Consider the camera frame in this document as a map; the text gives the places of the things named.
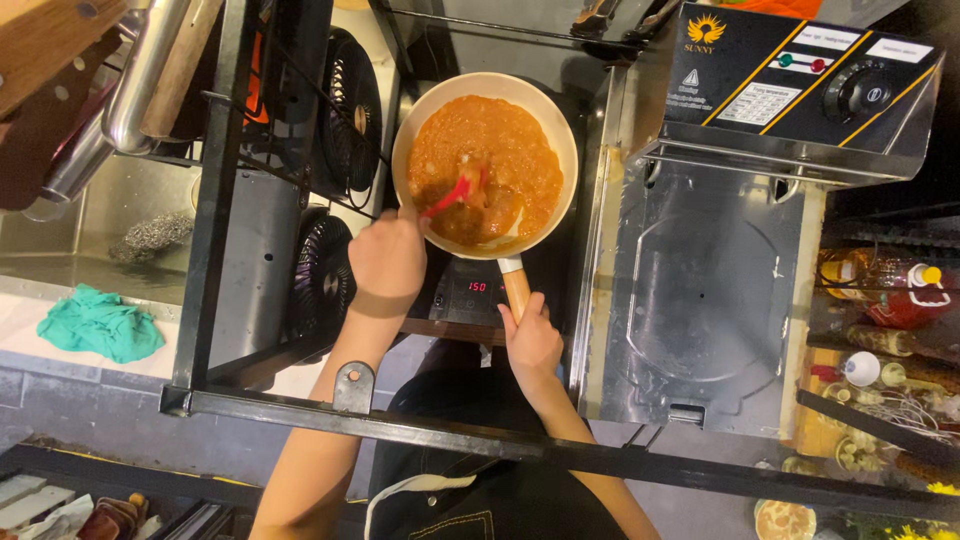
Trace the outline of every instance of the black apron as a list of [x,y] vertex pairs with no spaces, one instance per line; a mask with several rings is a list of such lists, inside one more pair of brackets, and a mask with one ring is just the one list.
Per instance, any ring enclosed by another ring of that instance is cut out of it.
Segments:
[[[400,388],[389,410],[545,434],[506,369],[417,375]],[[579,480],[548,465],[377,441],[371,497],[423,474],[477,478],[468,487],[390,495],[373,509],[371,539],[625,538],[610,512]]]

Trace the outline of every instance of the black fan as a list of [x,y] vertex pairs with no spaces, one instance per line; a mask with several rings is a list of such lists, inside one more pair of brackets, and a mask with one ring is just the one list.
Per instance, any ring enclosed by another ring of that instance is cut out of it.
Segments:
[[330,32],[324,92],[336,103],[334,108],[321,100],[317,119],[331,181],[341,196],[349,196],[350,190],[366,191],[373,183],[380,153],[380,93],[370,58],[346,30]]
[[287,306],[291,339],[323,336],[324,348],[336,341],[357,290],[347,257],[352,238],[347,224],[325,209],[306,223]]

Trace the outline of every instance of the frying temperature label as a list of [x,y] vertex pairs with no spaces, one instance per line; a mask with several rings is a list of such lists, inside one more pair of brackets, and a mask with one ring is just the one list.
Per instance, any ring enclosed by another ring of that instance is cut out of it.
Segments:
[[765,126],[799,93],[798,88],[750,83],[717,118]]

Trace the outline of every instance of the metal rack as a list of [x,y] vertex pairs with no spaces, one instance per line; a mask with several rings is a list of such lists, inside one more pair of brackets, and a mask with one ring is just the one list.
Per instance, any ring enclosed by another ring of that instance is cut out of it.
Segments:
[[[161,395],[161,412],[175,416],[222,414],[508,460],[539,462],[567,470],[624,479],[833,509],[938,521],[960,519],[960,505],[945,495],[654,454],[650,452],[649,444],[645,447],[636,446],[631,444],[633,441],[623,448],[613,448],[371,410],[374,374],[368,366],[357,362],[345,366],[338,374],[334,390],[336,397],[332,404],[244,389],[316,354],[320,348],[316,338],[290,341],[208,369],[238,162],[274,174],[299,186],[301,192],[305,192],[306,179],[311,174],[307,160],[294,162],[295,166],[291,167],[291,162],[278,162],[273,152],[267,152],[266,158],[263,158],[263,155],[251,156],[242,151],[249,142],[243,127],[244,117],[253,111],[238,107],[237,104],[245,103],[247,99],[250,58],[254,35],[259,28],[258,4],[254,0],[226,1],[215,84],[209,93],[212,99],[204,145],[203,181],[187,272],[180,337],[173,377],[164,386]],[[401,81],[408,87],[413,86],[410,61],[402,50],[395,12],[386,0],[373,0],[372,4],[388,45],[397,59]],[[300,6],[304,8],[304,13],[297,22],[298,28],[311,29],[315,35],[317,28],[328,27],[332,2],[304,1]],[[276,17],[272,19],[265,39],[277,38],[275,30],[272,30]],[[309,59],[322,58],[323,55],[316,55],[316,50],[304,50],[303,46],[292,48],[288,43],[273,46],[290,67],[287,72],[289,82],[299,85],[297,90],[300,95],[310,97],[300,99],[304,107],[312,110],[312,116],[308,115],[305,121],[309,129],[302,132],[301,141],[301,148],[309,148],[317,100],[324,98],[313,83],[318,80],[317,70],[323,68],[322,61],[319,61],[318,67],[317,62]],[[274,127],[271,126],[266,136],[268,142],[273,141],[273,133]],[[347,377],[349,370],[360,373],[357,381]]]

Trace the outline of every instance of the white ceramic pan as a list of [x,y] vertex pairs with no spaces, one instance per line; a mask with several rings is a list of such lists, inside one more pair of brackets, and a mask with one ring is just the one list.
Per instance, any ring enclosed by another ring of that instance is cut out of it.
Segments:
[[560,193],[560,202],[553,210],[553,215],[539,233],[518,243],[498,248],[497,244],[504,243],[497,239],[489,244],[467,247],[439,237],[433,231],[427,231],[426,239],[441,249],[461,258],[495,258],[503,272],[503,283],[507,290],[507,300],[514,318],[519,321],[523,309],[530,298],[530,284],[523,272],[523,262],[520,253],[546,238],[564,217],[577,186],[577,147],[573,141],[573,133],[566,123],[564,116],[543,92],[529,83],[516,77],[502,73],[468,73],[448,79],[434,86],[423,94],[417,103],[410,109],[410,114],[400,126],[394,141],[392,156],[394,169],[394,187],[396,197],[402,205],[414,205],[410,188],[407,184],[407,157],[414,139],[420,132],[420,127],[434,112],[447,102],[458,97],[477,95],[488,98],[500,98],[514,105],[523,107],[540,122],[540,127],[550,143],[550,148],[557,153],[560,160],[560,170],[564,173],[564,188]]

